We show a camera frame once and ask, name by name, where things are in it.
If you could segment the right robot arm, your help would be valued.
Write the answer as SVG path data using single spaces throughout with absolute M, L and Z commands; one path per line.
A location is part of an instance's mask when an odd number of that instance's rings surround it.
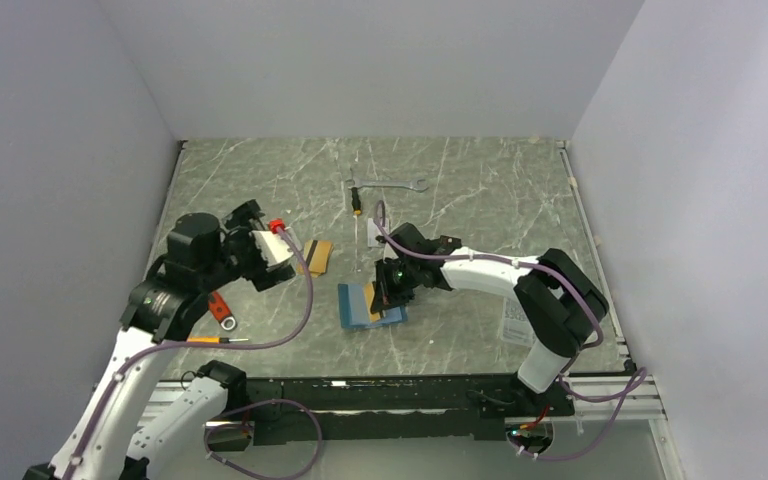
M 585 349 L 601 344 L 601 321 L 609 303 L 601 290 L 565 252 L 512 257 L 480 252 L 455 237 L 428 239 L 411 223 L 379 239 L 396 253 L 375 264 L 371 313 L 411 302 L 418 287 L 470 290 L 519 304 L 535 342 L 517 370 L 511 388 L 517 411 L 534 415 L 550 399 L 549 387 Z

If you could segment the blue leather card holder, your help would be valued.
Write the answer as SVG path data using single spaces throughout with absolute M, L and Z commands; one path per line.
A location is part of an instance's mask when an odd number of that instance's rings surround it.
M 337 285 L 340 326 L 345 330 L 361 330 L 404 323 L 408 320 L 404 307 L 380 313 L 371 311 L 374 287 L 371 283 Z

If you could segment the single gold credit card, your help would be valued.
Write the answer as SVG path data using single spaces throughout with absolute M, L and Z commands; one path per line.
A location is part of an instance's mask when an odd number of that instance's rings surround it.
M 373 311 L 373 304 L 375 299 L 375 285 L 373 282 L 367 283 L 363 288 L 364 302 L 367 313 L 367 320 L 371 326 L 377 326 L 382 318 L 380 312 Z

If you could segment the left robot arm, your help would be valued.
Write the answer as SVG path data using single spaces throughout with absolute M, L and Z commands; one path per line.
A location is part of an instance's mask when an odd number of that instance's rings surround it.
M 29 467 L 25 478 L 154 479 L 202 423 L 245 411 L 245 373 L 211 361 L 170 410 L 140 422 L 177 351 L 209 348 L 190 335 L 211 294 L 239 279 L 264 291 L 294 276 L 300 252 L 291 230 L 262 218 L 249 200 L 222 219 L 196 212 L 175 222 L 165 252 L 129 294 L 113 353 L 82 417 L 52 459 Z

